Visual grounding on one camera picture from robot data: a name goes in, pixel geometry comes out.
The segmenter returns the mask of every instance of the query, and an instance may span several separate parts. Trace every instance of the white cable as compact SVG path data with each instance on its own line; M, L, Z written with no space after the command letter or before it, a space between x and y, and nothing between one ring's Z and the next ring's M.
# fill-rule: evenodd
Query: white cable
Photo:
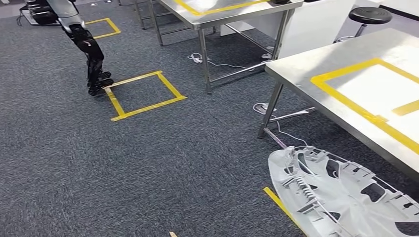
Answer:
M256 109L256 106L258 106L258 105L265 105L265 103L257 103L257 104L255 104L255 105L253 105L253 110L254 110L254 111L256 111L256 112L258 112L258 113L259 113L259 114L261 114L261 115L265 115L265 113L263 113L263 112L261 112L261 111L259 111L259 110L257 110L257 109ZM280 126L280 124L279 124L279 121L276 121L276 124L278 125L278 132L280 132L280 133L282 133L282 134L285 134L285 135L287 135L287 136L289 136L289 137L292 137L292 138L294 138L294 139L296 139L296 140L298 140L298 141L301 141L301 142L303 142L303 143L304 143L304 144L308 147L307 142L306 142L306 141L304 141L303 139L300 139L300 138L294 137L294 136L292 136L291 134L288 134L288 133L286 133L286 132L281 131L281 126Z
M195 63L202 63L202 55L200 53L193 53L191 55L188 55L188 58L191 59L191 60L193 60ZM212 64L214 66L217 66L217 67L219 67L219 66L228 66L228 67L232 67L232 68L243 68L243 69L246 69L246 67L243 67L243 66L233 66L233 65L225 64L225 63L223 63L223 64L215 64L215 63L211 62L210 59L208 59L208 63L210 63L210 64Z

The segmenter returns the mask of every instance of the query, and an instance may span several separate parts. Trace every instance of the yellow tape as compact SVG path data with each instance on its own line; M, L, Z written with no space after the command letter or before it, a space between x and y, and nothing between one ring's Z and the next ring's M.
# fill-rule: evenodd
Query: yellow tape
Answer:
M125 83L128 83L128 82L132 82L132 81L135 81L135 80L140 80L140 79L143 79L143 78L148 78L148 77L151 77L151 76L156 76L156 75L158 75L161 72L162 71L152 72L152 73L148 73L148 74L141 75L141 76L138 76L138 77L134 77L134 78L122 80L122 81L119 81L119 82L116 82L116 83L112 84L109 87L114 87L114 86L117 86L117 85L122 85L122 84L125 84Z
M374 58L366 62L358 63L358 64L355 64L346 68L342 68L333 72L315 76L311 79L311 82L315 84L316 86L318 86L319 88L321 88L326 93L328 93L329 95L333 96L335 99L337 99L341 103L345 104L347 107L349 107L353 111L357 112L359 115L363 116L369 122L371 122L372 124L380 128L381 130L386 132L388 135L392 136L394 139L396 139L397 141L399 141L400 143L402 143L403 145L405 145L406 147L414 151L416 154L419 154L419 144L413 141L412 139L410 139L408 136L401 133L400 131L398 131L397 129L388 125L387 124L388 120L386 118L380 115L375 116L371 114L370 112L368 112L367 110L365 110L364 108L362 108L361 106L359 106L358 104L356 104L355 102L353 102L352 100L350 100L349 98L347 98L346 96L344 96L343 94L341 94L340 92L338 92L337 90L335 90L333 87L331 87L330 85L326 83L326 81L328 80L338 78L343 75L350 74L350 73L353 73L353 72L356 72L356 71L359 71L359 70L362 70L362 69L365 69L374 65L382 65L416 83L419 83L419 78L415 77L414 75L408 72L401 70L400 68L395 67L394 65L384 62L379 58ZM407 104L405 106L409 107L409 109L417 108L416 105L410 106L410 104ZM406 113L409 110L407 110L405 106L399 107L395 110Z
M392 110L395 114L403 116L419 110L419 100Z
M128 82L133 82L133 81L140 80L140 79L143 79L143 78L148 78L148 77L151 77L151 76L158 76L159 79L163 82L163 84L175 96L175 98L172 98L172 99L169 99L169 100L166 100L166 101L162 101L162 102L157 103L155 105L150 105L150 106L138 109L138 110L134 110L134 111L125 113L124 110L122 109L122 106L119 104L119 101L116 99L115 95L111 91L111 87L114 87L114 86L117 86L117 85L122 85L122 84L125 84L125 83L128 83ZM111 100L112 104L114 105L115 110L118 113L117 117L111 118L112 121L119 121L121 119L125 119L127 117L137 115L137 114L145 112L145 111L153 110L153 109L156 109L158 107L165 106L165 105L168 105L168 104L180 101L180 100L184 100L184 99L187 98L186 96L181 95L180 92L176 88L174 88L174 86L169 82L169 80L167 80L163 76L162 71L152 72L152 73L148 73L148 74L141 75L141 76L138 76L138 77L134 77L134 78L131 78L131 79L126 79L126 80L123 80L123 81L119 81L117 83L114 83L111 86L106 87L105 91L106 91L106 94L108 95L109 99Z
M115 25L115 23L113 23L111 21L111 19L108 18L108 17L103 18L103 19L99 19L99 20L85 22L85 24L88 25L88 24L97 23L97 22L101 22L101 21L106 21L108 23L108 25L114 30L114 32L104 34L104 35L100 35L100 36L94 36L93 37L94 39L100 39L100 38L103 38L103 37L113 36L113 35L119 34L121 32L120 29Z
M119 101L116 99L115 95L112 93L111 89L109 87L105 88L106 94L108 95L109 99L111 100L112 104L115 107L115 110L117 111L119 116L122 116L125 114L124 110L122 109L122 106L120 105Z
M137 115L137 114L142 113L142 112L145 112L145 111L153 110L153 109L156 109L158 107L165 106L165 105L168 105L168 104L171 104L171 103L177 102L179 100L183 100L183 99L186 99L186 97L173 98L173 99L170 99L170 100L166 100L166 101L157 103L155 105L150 105L150 106L144 107L144 108L139 109L139 110L134 110L134 111L128 112L126 114L123 114L122 116L111 118L111 120L112 121L119 121L121 119L125 119L127 117L130 117L130 116L133 116L133 115Z
M222 7L222 8L218 8L218 9L212 9L212 10L208 10L208 11L199 12L199 11L195 10L194 8L192 8L191 6L189 6L188 4L186 4L183 0L175 0L175 2L177 4L179 4L180 6L182 6L183 8L185 8L190 13L192 13L196 16L202 16L202 15L207 15L207 14L216 13L216 12L233 10L233 9L237 9L237 8L240 8L240 7L250 6L250 5L258 4L258 3L261 3L261 2L267 2L267 1L270 1L270 0L258 0L258 1L245 2L245 3L242 3L242 4L238 4L238 5L227 6L227 7Z
M284 204L281 202L279 197L276 196L276 194L274 194L274 192L268 187L263 188L263 190L278 205L278 207L301 229L301 231L303 231L302 228L298 225L297 221L293 218L291 213L289 211L287 211L287 209L285 208Z
M157 72L157 76L159 79L163 82L163 84L172 92L173 95L175 95L176 98L184 97L180 94L179 91L174 88L174 86L163 76L162 71Z

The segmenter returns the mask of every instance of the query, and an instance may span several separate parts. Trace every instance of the white wall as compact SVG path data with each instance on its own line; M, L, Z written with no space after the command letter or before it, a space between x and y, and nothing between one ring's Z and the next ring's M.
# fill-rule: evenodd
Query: white wall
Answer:
M384 0L383 5L419 16L419 0Z

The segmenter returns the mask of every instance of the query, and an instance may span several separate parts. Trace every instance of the yellow tape square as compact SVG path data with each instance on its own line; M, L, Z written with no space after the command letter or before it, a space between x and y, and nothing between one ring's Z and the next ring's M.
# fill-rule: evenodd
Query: yellow tape square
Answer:
M152 109L161 107L161 106L165 106L165 105L174 103L176 101L180 101L180 100L186 99L187 97L181 95L180 92L176 88L174 88L174 86L165 78L165 76L163 76L162 73L163 73L162 71L152 72L152 73L148 73L148 74L145 74L145 75L142 75L142 76L138 76L138 77L134 77L134 78L131 78L131 79L126 79L126 80L123 80L123 81L119 81L119 82L116 82L116 83L114 83L114 84L112 84L110 86L105 87L104 89L106 91L106 94L108 95L109 99L111 100L112 104L115 107L115 110L118 113L118 116L115 117L115 118L111 118L111 120L112 121L119 121L121 119L125 119L127 117L130 117L130 116L133 116L133 115L137 115L137 114L142 113L142 112L145 112L145 111L149 111L149 110L152 110ZM133 82L133 81L140 80L140 79L143 79L143 78L148 78L148 77L151 77L151 76L158 76L159 79L160 79L160 81L162 81L162 83L174 95L174 98L169 99L169 100L162 101L162 102L157 103L157 104L154 104L154 105L149 105L149 106L146 106L146 107L141 108L141 109L138 109L138 110L134 110L134 111L125 113L124 110L123 110L123 108L122 108L122 106L121 106L121 104L119 103L119 101L117 100L117 98L115 97L115 95L113 94L111 88L114 87L114 86L118 86L118 85L122 85L122 84L128 83L128 82Z
M97 23L97 22L101 22L101 21L106 21L108 23L108 25L114 30L114 32L104 34L104 35L100 35L100 36L94 36L93 37L94 39L100 39L100 38L103 38L103 37L113 36L113 35L119 34L121 32L118 29L118 27L115 25L115 23L113 23L111 21L111 19L109 19L109 18L103 18L103 19L99 19L99 20L89 21L89 22L85 22L85 24L88 25L88 24Z
M211 10L207 10L207 11L197 11L196 9L191 7L189 4L185 3L183 0L174 0L174 1L177 4L179 4L180 6L182 6L183 8L185 8L190 13L192 13L196 16L202 16L202 15L208 15L208 14L211 14L211 13L228 11L228 10L233 10L233 9L237 9L237 8L240 8L240 7L250 6L250 5L258 4L258 3L261 3L261 2L267 2L267 1L270 1L270 0L250 1L250 2L245 2L245 3L242 3L242 4L226 6L226 7L211 9Z
M418 77L408 72L405 72L402 69L397 68L394 65L389 64L379 58L374 58L366 62L358 63L358 64L355 64L346 68L338 69L333 72L329 72L329 73L312 77L311 82L315 84L316 86L318 86L319 88L321 88L324 92L328 93L329 95L331 95L332 97L334 97L335 99L337 99L338 101L340 101L341 103L343 103L344 105L346 105L347 107L349 107L350 109L352 109L353 111L355 111L356 113L364 117L366 120L368 120L369 122L371 122L372 124L380 128L382 131L386 132L388 135L390 135L391 137L393 137L394 139L396 139L397 141L399 141L400 143L402 143L403 145L405 145L406 147L408 147L409 149L411 149L412 151L414 151L416 154L419 155L419 144L415 142L414 140L412 140L411 138L409 138L408 136L406 136L405 134L401 133L399 130L390 126L386 118L384 118L381 115L373 115L372 113L370 113L369 111L367 111L366 109L358 105L357 103L350 100L345 95L341 94L332 86L327 84L327 81L331 79L338 78L346 74L354 73L354 72L372 67L374 65L384 66L387 69L390 69L416 83L419 83ZM419 103L412 102L405 106L395 108L393 112L402 116L416 110L419 110Z

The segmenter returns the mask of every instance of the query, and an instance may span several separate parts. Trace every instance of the metal frame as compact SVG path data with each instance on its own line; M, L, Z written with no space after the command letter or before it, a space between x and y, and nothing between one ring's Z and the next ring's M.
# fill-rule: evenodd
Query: metal frame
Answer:
M266 110L265 116L263 117L262 125L260 126L259 133L257 135L258 138L263 138L265 133L267 133L270 137L272 137L280 145L282 143L281 140L277 136L275 136L275 134L273 134L271 132L271 130L269 130L269 128L267 128L269 123L277 122L277 121L280 121L280 120L283 120L283 119L286 119L286 118L288 119L288 118L292 118L292 117L297 117L297 116L300 116L300 115L307 115L307 114L312 113L312 112L317 110L315 107L311 107L311 108L308 108L308 109L305 109L305 110L302 110L302 111L299 111L299 112L295 112L295 113L292 113L292 114L289 114L289 115L284 115L284 116L280 116L280 117L276 117L276 118L271 119L272 113L274 112L275 106L278 102L279 97L281 96L281 92L282 92L283 88L284 88L284 84L277 81L276 85L275 85L275 88L274 88L274 92L272 93L271 99L269 101L268 109Z
M146 28L145 28L144 20L152 19L152 17L151 16L145 16L145 17L143 17L142 14L141 14L141 10L140 10L139 4L140 3L148 3L149 0L140 1L140 2L137 2L137 0L131 0L131 1L132 1L132 4L135 7L135 11L138 14L138 21L140 22L140 26L141 26L141 28L143 30L145 30ZM118 5L119 6L122 6L121 0L118 0ZM171 13L171 12L159 13L159 14L156 14L156 17L167 16L167 15L172 15L172 14L173 13Z
M367 24L362 24L362 25L361 25L361 27L360 27L360 28L358 29L358 31L356 32L355 36L343 36L343 37L339 37L339 38L337 38L337 39L334 41L334 43L337 43L337 42L342 42L342 41L345 41L345 40L347 40L347 39L353 39L353 38L356 38L356 37L361 36L362 32L365 30L365 28L366 28L367 26L368 26Z
M161 33L160 29L159 29L159 25L157 24L157 19L156 19L156 15L154 13L154 8L153 5L151 3L151 0L149 1L149 8L150 8L150 14L152 16L152 20L153 20L153 24L154 27L156 29L156 33L157 33L157 38L158 41L160 43L160 46L163 46L163 40L162 40L162 36L163 35L167 35L167 34L171 34L171 33L175 33L175 32L179 32L179 31L183 31L186 29L190 29L189 27L187 28L182 28L182 29L178 29L178 30L173 30L170 32L165 32L165 33ZM294 13L294 9L289 9L289 10L284 10L283 11L283 15L282 15L282 20L281 20L281 24L278 28L278 33L277 33L277 37L276 37L276 42L275 42L275 47L274 50L271 52L270 50L266 49L265 47L263 47L262 45L260 45L259 43L257 43L254 39L252 39L251 37L247 36L246 34L240 32L239 30L235 29L234 27L230 26L229 24L225 23L224 25L227 26L228 28L230 28L231 30L237 32L240 36L244 37L245 39L249 40L250 42L252 42L253 44L255 44L256 46L258 46L259 48L262 48L264 51L272 54L272 60L276 60L278 59L279 56L279 52L282 46L282 41L284 39L284 32L285 29L288 25L288 22L290 21L291 16ZM204 69L204 79L205 79L205 91L207 94L211 94L212 93L212 86L211 84L213 82L219 81L221 79L224 78L228 78L231 76L234 76L236 74L239 73L243 73L246 72L248 70L254 69L254 68L258 68L260 66L265 65L266 63L268 63L269 61L265 61L256 65L253 65L251 67L230 73L230 74L226 74L214 79L211 79L210 76L210 72L209 72L209 67L208 67L208 54L207 54L207 46L206 46L206 42L205 42L205 34L204 34L204 30L205 28L199 28L198 31L198 38L199 38L199 43L200 43L200 47L201 47L201 55L202 55L202 65L203 65L203 69Z

